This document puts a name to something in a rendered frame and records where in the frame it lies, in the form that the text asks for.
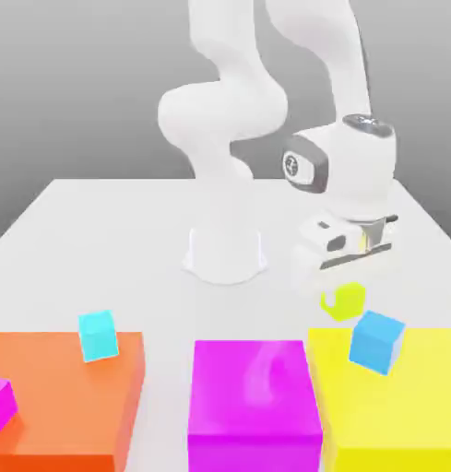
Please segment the small yellow-green cube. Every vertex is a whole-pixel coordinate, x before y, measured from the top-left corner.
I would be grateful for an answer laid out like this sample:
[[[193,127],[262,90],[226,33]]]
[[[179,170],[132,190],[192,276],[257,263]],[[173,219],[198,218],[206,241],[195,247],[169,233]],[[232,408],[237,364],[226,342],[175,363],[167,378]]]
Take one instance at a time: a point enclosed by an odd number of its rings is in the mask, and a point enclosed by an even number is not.
[[[366,298],[366,289],[358,282],[343,284],[335,289],[334,303],[326,301],[326,294],[321,294],[320,306],[334,320],[338,322],[359,317],[363,314]]]

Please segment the small blue cube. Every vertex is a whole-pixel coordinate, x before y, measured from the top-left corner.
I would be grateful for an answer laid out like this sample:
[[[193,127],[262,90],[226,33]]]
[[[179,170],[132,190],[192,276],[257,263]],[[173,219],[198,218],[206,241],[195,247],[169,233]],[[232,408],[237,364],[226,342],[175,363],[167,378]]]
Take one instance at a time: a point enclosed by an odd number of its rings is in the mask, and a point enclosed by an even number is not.
[[[366,311],[353,329],[349,360],[388,375],[398,359],[405,328],[406,324],[396,319]]]

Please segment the small cyan cube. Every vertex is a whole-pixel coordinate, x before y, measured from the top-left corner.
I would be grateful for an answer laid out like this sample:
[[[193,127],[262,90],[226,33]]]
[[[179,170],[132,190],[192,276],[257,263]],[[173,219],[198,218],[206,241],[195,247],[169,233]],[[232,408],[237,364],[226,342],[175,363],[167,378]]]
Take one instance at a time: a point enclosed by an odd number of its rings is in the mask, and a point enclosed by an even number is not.
[[[78,317],[78,335],[85,362],[109,359],[119,354],[111,311],[81,314]]]

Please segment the large orange box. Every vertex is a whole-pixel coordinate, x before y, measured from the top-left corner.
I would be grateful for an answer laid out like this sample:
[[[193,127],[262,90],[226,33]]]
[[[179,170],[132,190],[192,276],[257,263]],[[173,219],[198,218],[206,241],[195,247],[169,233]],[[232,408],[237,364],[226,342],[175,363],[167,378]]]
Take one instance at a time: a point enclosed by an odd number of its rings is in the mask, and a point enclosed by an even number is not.
[[[75,332],[0,333],[0,377],[18,413],[0,431],[0,472],[125,472],[145,378],[143,336],[85,362]]]

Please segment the large yellow box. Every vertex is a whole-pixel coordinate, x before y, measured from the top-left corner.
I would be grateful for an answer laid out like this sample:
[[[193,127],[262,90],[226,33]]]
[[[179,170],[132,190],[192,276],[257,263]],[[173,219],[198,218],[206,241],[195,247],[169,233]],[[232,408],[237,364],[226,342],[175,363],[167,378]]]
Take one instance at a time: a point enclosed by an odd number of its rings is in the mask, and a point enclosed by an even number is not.
[[[407,329],[388,375],[349,360],[351,334],[308,332],[324,472],[451,472],[451,328]]]

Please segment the large magenta box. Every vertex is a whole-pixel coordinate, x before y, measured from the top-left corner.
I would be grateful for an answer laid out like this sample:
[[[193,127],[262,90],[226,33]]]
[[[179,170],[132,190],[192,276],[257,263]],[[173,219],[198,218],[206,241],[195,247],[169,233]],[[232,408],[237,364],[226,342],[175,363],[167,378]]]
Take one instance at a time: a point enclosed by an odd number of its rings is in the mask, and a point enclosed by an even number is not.
[[[188,472],[319,472],[323,429],[301,340],[198,340]]]

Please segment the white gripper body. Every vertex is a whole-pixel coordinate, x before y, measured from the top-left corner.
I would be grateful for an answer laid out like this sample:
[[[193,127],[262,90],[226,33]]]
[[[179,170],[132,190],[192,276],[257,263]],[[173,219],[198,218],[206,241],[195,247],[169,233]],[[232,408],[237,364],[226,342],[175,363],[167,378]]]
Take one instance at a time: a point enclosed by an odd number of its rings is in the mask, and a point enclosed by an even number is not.
[[[366,284],[392,266],[392,247],[352,260],[348,255],[325,260],[303,244],[295,244],[290,252],[290,284],[297,294],[313,296],[350,282]]]

